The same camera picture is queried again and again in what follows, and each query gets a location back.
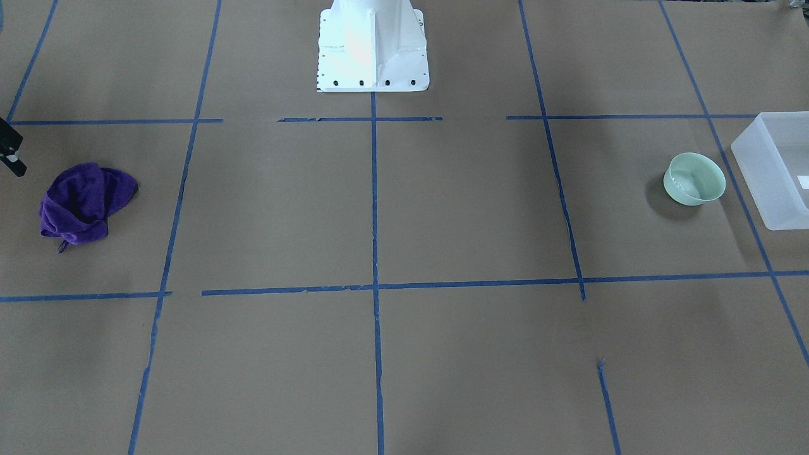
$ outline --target blue grid line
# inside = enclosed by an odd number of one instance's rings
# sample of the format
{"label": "blue grid line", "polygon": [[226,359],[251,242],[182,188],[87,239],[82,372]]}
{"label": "blue grid line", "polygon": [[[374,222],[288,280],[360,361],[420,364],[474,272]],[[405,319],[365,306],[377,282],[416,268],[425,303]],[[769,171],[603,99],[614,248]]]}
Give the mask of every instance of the blue grid line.
{"label": "blue grid line", "polygon": [[14,102],[11,103],[11,109],[8,111],[8,117],[6,117],[6,121],[11,122],[11,119],[14,118],[14,113],[17,111],[17,106],[19,105],[19,99],[23,97],[23,90],[25,90],[25,84],[28,83],[28,77],[31,76],[31,71],[34,69],[34,63],[36,62],[36,58],[39,57],[40,55],[40,50],[42,50],[42,43],[45,42],[45,37],[48,35],[50,24],[51,22],[53,22],[53,13],[56,12],[56,5],[58,3],[59,0],[53,0],[53,3],[51,4],[51,9],[50,12],[48,13],[48,19],[45,21],[45,26],[42,28],[40,40],[36,43],[34,54],[31,55],[31,61],[28,62],[28,68],[25,69],[23,80],[19,83],[17,94],[14,97]]}
{"label": "blue grid line", "polygon": [[308,123],[322,121],[442,121],[444,117],[284,117],[277,123]]}
{"label": "blue grid line", "polygon": [[169,296],[171,292],[114,292],[107,294],[63,294],[54,296],[9,296],[0,297],[0,303],[17,302],[62,302],[67,300],[115,300],[146,299],[161,295]]}
{"label": "blue grid line", "polygon": [[523,0],[519,0],[519,14],[523,20],[523,31],[525,32],[525,44],[528,47],[528,56],[531,59],[531,68],[534,72],[534,84],[536,85],[536,95],[540,101],[540,110],[542,111],[542,122],[545,127],[545,136],[548,139],[548,149],[553,162],[553,174],[557,179],[557,186],[559,187],[559,201],[561,203],[562,213],[565,215],[565,223],[567,223],[567,233],[570,238],[570,252],[573,254],[573,263],[576,267],[576,276],[578,277],[578,287],[582,293],[582,300],[587,300],[587,293],[584,290],[584,280],[582,279],[582,267],[578,262],[578,253],[576,251],[576,239],[573,235],[573,224],[570,222],[570,213],[567,211],[567,202],[565,201],[565,189],[562,187],[561,174],[559,173],[559,163],[556,158],[556,151],[553,147],[553,136],[551,135],[551,126],[548,122],[548,111],[545,110],[545,98],[542,96],[542,86],[540,84],[540,73],[536,69],[536,61],[534,59],[534,47],[531,44],[531,35],[528,32],[528,22],[525,19],[525,8],[523,7]]}
{"label": "blue grid line", "polygon": [[376,172],[376,93],[371,93],[371,232],[373,237],[374,274],[374,351],[376,363],[376,449],[385,453],[385,425],[382,400],[382,336],[379,324],[379,179]]}
{"label": "blue grid line", "polygon": [[[809,276],[809,270],[786,270],[774,272],[778,276]],[[710,279],[766,278],[769,272],[730,272],[713,274],[657,274],[613,277],[584,277],[585,283],[642,283],[656,281],[689,281]],[[449,287],[505,287],[505,286],[548,286],[554,284],[577,284],[578,278],[557,279],[504,279],[486,281],[445,281],[423,283],[377,283],[351,284],[345,286],[312,287],[263,287],[247,289],[213,289],[201,292],[202,296],[250,296],[258,294],[294,294],[301,292],[343,292],[372,291],[375,287],[383,291],[393,289],[441,289]]]}
{"label": "blue grid line", "polygon": [[668,16],[668,12],[666,11],[666,6],[663,4],[663,0],[658,0],[658,5],[660,6],[660,10],[663,13],[663,18],[665,18],[666,20],[668,29],[671,32],[671,37],[674,38],[674,44],[677,47],[677,51],[680,53],[680,58],[683,61],[683,65],[685,65],[686,72],[688,72],[688,77],[691,79],[691,84],[694,86],[694,92],[697,94],[697,99],[700,101],[702,111],[705,112],[705,116],[707,117],[708,120],[708,125],[710,126],[711,134],[713,134],[714,136],[714,141],[716,142],[716,146],[719,149],[719,154],[722,156],[722,161],[725,164],[725,169],[727,170],[728,176],[730,177],[731,183],[733,184],[733,188],[736,191],[736,196],[739,197],[739,201],[742,204],[744,215],[748,219],[748,224],[750,225],[753,237],[756,238],[756,244],[758,245],[759,250],[761,251],[761,256],[764,258],[764,262],[767,267],[767,271],[769,272],[770,279],[772,279],[773,286],[775,287],[775,292],[778,294],[778,299],[781,301],[781,306],[784,308],[784,314],[786,315],[786,318],[790,323],[792,333],[795,336],[795,340],[798,342],[798,347],[801,350],[801,354],[803,354],[803,361],[809,367],[809,351],[807,351],[806,344],[803,342],[803,337],[801,336],[800,330],[798,329],[798,325],[795,323],[795,319],[792,316],[792,310],[790,309],[789,304],[786,302],[786,297],[784,297],[784,293],[781,290],[781,284],[778,283],[778,278],[773,271],[773,266],[769,261],[769,257],[767,257],[767,251],[765,250],[764,244],[762,243],[761,238],[759,237],[758,230],[756,229],[756,224],[753,223],[753,217],[750,215],[748,204],[744,201],[744,196],[742,195],[741,189],[739,189],[739,183],[736,181],[736,177],[733,173],[733,168],[731,167],[731,163],[727,158],[725,148],[722,146],[722,141],[719,140],[719,134],[716,132],[716,126],[714,125],[714,121],[711,120],[711,116],[708,112],[708,106],[707,104],[705,104],[705,100],[702,97],[702,92],[700,91],[700,88],[697,85],[697,79],[694,77],[693,71],[691,71],[691,66],[688,64],[688,59],[685,57],[683,47],[682,45],[680,45],[680,39],[677,37],[677,33],[674,30],[674,25],[671,23],[671,18],[669,18]]}
{"label": "blue grid line", "polygon": [[136,118],[124,120],[21,120],[10,121],[9,125],[50,126],[50,125],[163,125],[169,123],[222,123],[222,118]]}
{"label": "blue grid line", "polygon": [[607,379],[604,377],[604,361],[601,359],[599,362],[599,382],[601,383],[601,394],[604,396],[604,408],[607,410],[607,419],[609,420],[609,431],[612,434],[612,446],[615,448],[615,455],[621,455],[621,443],[618,440],[618,430],[615,426],[615,415],[612,413],[612,403],[609,400],[609,391],[607,390]]}
{"label": "blue grid line", "polygon": [[[711,114],[712,118],[756,118],[758,114]],[[510,115],[506,120],[624,120],[664,118],[708,118],[705,114],[598,114],[598,115]]]}
{"label": "blue grid line", "polygon": [[193,126],[191,128],[191,136],[188,139],[188,149],[185,152],[185,163],[183,165],[183,176],[180,180],[180,191],[177,194],[177,203],[174,210],[174,221],[172,223],[172,233],[169,236],[168,240],[168,247],[166,250],[166,263],[163,268],[163,277],[160,282],[160,292],[161,295],[157,299],[157,304],[155,305],[155,319],[152,321],[152,330],[150,336],[150,343],[149,343],[149,359],[146,362],[146,368],[143,370],[143,378],[141,380],[141,388],[140,393],[138,394],[138,406],[135,410],[135,418],[132,425],[132,435],[129,438],[129,455],[134,455],[135,453],[135,446],[138,443],[138,432],[140,430],[141,425],[141,417],[143,414],[143,403],[146,400],[146,390],[148,389],[149,385],[149,375],[151,372],[152,360],[155,357],[155,343],[157,341],[157,333],[158,333],[158,320],[160,319],[160,314],[163,311],[163,301],[164,301],[164,292],[166,290],[166,285],[168,282],[168,274],[172,267],[172,254],[174,253],[174,244],[177,236],[177,227],[180,225],[180,212],[183,208],[183,196],[185,193],[185,182],[188,180],[188,166],[191,163],[191,156],[193,153],[194,143],[197,139],[197,127],[199,123],[196,122],[200,118],[200,112],[202,110],[202,101],[205,99],[205,85],[208,81],[208,72],[210,70],[210,60],[214,54],[214,43],[216,42],[216,32],[219,25],[219,14],[222,11],[222,0],[217,0],[216,2],[216,12],[214,13],[214,24],[211,28],[210,32],[210,41],[208,42],[208,53],[205,56],[205,67],[202,70],[202,81],[200,81],[200,89],[199,95],[197,96],[197,109],[194,111],[194,120]]}

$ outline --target purple towel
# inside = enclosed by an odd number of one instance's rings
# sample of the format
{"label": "purple towel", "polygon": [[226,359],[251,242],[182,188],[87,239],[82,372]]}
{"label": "purple towel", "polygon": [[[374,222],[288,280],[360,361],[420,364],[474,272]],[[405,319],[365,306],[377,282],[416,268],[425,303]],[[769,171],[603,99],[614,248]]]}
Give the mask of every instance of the purple towel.
{"label": "purple towel", "polygon": [[132,200],[138,183],[117,169],[96,163],[73,166],[59,174],[40,206],[40,233],[61,237],[58,252],[67,245],[81,245],[108,234],[107,217]]}

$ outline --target light green bowl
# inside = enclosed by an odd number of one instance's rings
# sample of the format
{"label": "light green bowl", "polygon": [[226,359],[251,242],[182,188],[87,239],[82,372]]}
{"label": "light green bowl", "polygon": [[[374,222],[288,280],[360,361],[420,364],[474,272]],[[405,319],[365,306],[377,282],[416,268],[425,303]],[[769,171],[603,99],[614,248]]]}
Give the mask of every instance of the light green bowl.
{"label": "light green bowl", "polygon": [[699,206],[725,193],[725,174],[707,156],[681,153],[671,160],[663,186],[672,199],[685,206]]}

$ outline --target plastic container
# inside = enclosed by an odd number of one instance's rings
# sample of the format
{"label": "plastic container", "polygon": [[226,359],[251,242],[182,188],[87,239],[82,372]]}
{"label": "plastic container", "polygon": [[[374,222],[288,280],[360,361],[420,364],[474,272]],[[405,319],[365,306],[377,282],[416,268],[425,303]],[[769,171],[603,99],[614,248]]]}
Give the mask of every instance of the plastic container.
{"label": "plastic container", "polygon": [[663,186],[680,204],[699,206],[725,193],[725,174],[707,156],[680,153],[668,165]]}
{"label": "plastic container", "polygon": [[809,228],[809,112],[761,113],[731,150],[764,225]]}

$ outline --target white plastic bin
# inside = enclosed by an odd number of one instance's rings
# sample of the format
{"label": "white plastic bin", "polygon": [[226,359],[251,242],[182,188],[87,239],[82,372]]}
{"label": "white plastic bin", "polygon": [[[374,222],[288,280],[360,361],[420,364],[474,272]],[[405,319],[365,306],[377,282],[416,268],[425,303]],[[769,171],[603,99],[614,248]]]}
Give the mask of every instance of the white plastic bin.
{"label": "white plastic bin", "polygon": [[761,113],[731,150],[764,225],[809,228],[809,112]]}

